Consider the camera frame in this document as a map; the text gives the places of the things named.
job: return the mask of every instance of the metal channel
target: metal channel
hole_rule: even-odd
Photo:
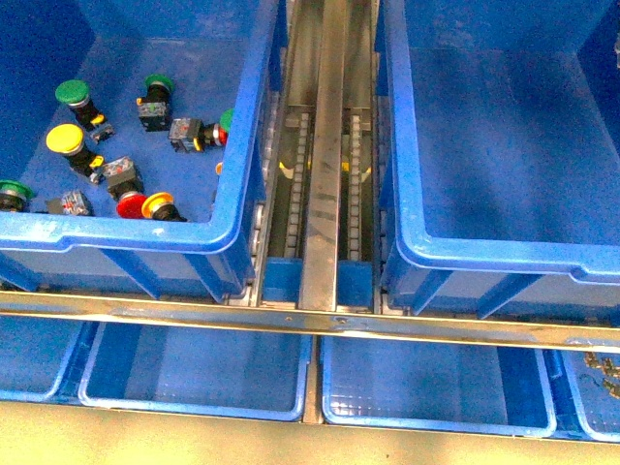
[[[289,2],[287,12],[289,14],[289,36],[291,37],[289,47],[282,50],[282,64],[284,71],[284,82],[289,82],[293,74],[293,63],[295,62],[295,51],[297,50],[297,37],[293,28],[290,26],[300,15],[301,2]],[[243,298],[230,298],[230,305],[250,305],[257,306],[262,299],[264,268],[267,259],[269,235],[271,233],[271,220],[273,218],[273,208],[275,192],[277,188],[278,154],[280,153],[280,141],[282,129],[284,127],[286,104],[289,100],[290,86],[284,86],[282,93],[273,92],[269,102],[269,119],[266,127],[266,138],[263,149],[263,178],[266,193],[266,202],[261,203],[255,208],[254,230],[252,232],[252,261],[256,270],[256,279],[248,285]]]
[[[324,6],[314,149],[299,307],[336,310],[346,0]]]

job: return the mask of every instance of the blue bin wall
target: blue bin wall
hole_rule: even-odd
[[[73,403],[96,324],[0,318],[0,399]]]
[[[293,334],[102,325],[79,398],[91,407],[293,421],[310,346]]]
[[[618,314],[616,2],[382,8],[390,303],[480,318]]]
[[[253,277],[247,241],[254,205],[264,198],[262,127],[269,91],[282,84],[286,2],[9,1],[0,21],[6,25],[0,83],[12,96],[0,110],[0,178],[36,191],[30,211],[79,188],[98,216],[0,213],[0,279],[26,291],[82,288],[218,301],[240,294]],[[226,150],[184,157],[171,150],[166,134],[143,133],[135,99],[154,72],[176,82],[176,116],[214,121],[235,107]],[[96,150],[108,160],[132,156],[146,192],[172,192],[191,224],[105,218],[115,216],[105,186],[90,186],[47,151],[47,130],[74,121],[54,98],[68,78],[89,82],[115,126],[116,136]],[[220,161],[225,169],[218,177]]]
[[[327,421],[547,437],[555,414],[540,351],[325,338]]]

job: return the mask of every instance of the blue plastic bin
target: blue plastic bin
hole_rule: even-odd
[[[84,405],[294,421],[311,338],[151,325],[102,325],[79,388]]]
[[[286,2],[9,0],[0,22],[0,179],[35,190],[31,212],[80,189],[97,216],[0,213],[0,279],[26,291],[239,295],[254,273],[248,236],[264,198],[263,121],[268,94],[282,83]],[[174,117],[217,122],[234,108],[226,150],[179,154],[167,132],[142,129],[136,98],[152,73],[174,81]],[[47,131],[75,122],[54,97],[70,78],[89,83],[117,133],[86,143],[109,161],[129,155],[145,192],[171,192],[191,223],[116,217],[105,184],[89,184],[47,150]]]
[[[0,317],[0,399],[66,403],[94,324]]]
[[[615,0],[385,0],[394,306],[620,310]]]
[[[541,351],[345,337],[323,341],[330,423],[548,437]]]
[[[620,366],[620,356],[598,353]],[[549,351],[545,354],[558,416],[558,432],[563,437],[620,442],[620,400],[603,386],[601,369],[586,365],[583,352]],[[620,379],[606,377],[615,384]]]

